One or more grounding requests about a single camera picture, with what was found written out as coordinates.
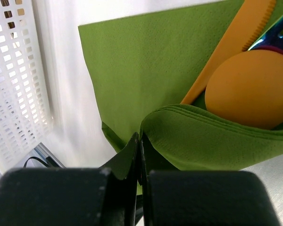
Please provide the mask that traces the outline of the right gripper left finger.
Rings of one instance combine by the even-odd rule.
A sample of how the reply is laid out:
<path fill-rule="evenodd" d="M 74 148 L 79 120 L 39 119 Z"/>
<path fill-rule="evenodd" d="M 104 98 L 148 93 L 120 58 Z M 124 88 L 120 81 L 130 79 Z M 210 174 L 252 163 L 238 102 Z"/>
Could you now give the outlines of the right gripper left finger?
<path fill-rule="evenodd" d="M 109 172 L 101 210 L 101 226 L 134 226 L 137 193 L 139 135 L 133 133 L 127 145 L 102 166 Z"/>

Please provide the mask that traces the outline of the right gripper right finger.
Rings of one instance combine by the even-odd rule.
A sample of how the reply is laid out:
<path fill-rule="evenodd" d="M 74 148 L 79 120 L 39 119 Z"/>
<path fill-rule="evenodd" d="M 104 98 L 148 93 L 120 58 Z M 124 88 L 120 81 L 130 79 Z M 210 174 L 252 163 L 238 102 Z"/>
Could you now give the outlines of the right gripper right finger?
<path fill-rule="evenodd" d="M 152 226 L 151 223 L 151 191 L 148 186 L 148 176 L 152 170 L 154 171 L 179 171 L 173 164 L 171 164 L 165 157 L 163 157 L 151 144 L 149 138 L 145 133 L 140 140 L 141 153 L 141 186 L 143 196 L 143 216 L 144 225 Z"/>

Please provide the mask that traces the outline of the green paper napkin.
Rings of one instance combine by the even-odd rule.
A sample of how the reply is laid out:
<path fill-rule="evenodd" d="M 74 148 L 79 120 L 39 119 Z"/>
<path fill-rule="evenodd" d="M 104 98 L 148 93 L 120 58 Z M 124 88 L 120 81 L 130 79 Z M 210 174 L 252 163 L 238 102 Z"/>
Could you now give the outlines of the green paper napkin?
<path fill-rule="evenodd" d="M 268 131 L 181 100 L 242 6 L 224 0 L 79 26 L 102 131 L 121 151 L 135 132 L 180 170 L 241 170 L 283 154 Z"/>

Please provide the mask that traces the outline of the orange plastic spoon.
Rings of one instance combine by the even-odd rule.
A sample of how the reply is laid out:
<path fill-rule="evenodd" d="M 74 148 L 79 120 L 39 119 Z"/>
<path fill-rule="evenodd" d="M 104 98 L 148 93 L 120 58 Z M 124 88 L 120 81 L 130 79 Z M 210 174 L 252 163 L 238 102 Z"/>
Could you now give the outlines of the orange plastic spoon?
<path fill-rule="evenodd" d="M 241 125 L 272 129 L 283 122 L 283 55 L 251 50 L 224 61 L 205 91 L 212 114 Z"/>

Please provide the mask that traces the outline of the iridescent metal fork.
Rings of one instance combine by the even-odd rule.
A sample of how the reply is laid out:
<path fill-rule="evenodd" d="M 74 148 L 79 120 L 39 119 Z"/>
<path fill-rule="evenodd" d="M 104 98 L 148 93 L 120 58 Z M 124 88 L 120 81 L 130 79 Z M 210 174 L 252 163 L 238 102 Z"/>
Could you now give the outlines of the iridescent metal fork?
<path fill-rule="evenodd" d="M 283 15 L 248 48 L 248 51 L 258 49 L 283 55 Z"/>

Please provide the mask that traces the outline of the orange plastic knife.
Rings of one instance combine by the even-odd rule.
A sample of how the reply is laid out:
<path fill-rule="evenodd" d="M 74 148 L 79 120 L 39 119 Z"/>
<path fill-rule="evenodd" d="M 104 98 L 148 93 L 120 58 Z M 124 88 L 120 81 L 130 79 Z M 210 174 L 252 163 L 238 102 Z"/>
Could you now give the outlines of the orange plastic knife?
<path fill-rule="evenodd" d="M 181 104 L 192 104 L 206 88 L 213 72 L 225 60 L 246 51 L 251 46 L 265 28 L 275 6 L 275 0 L 243 2 Z"/>

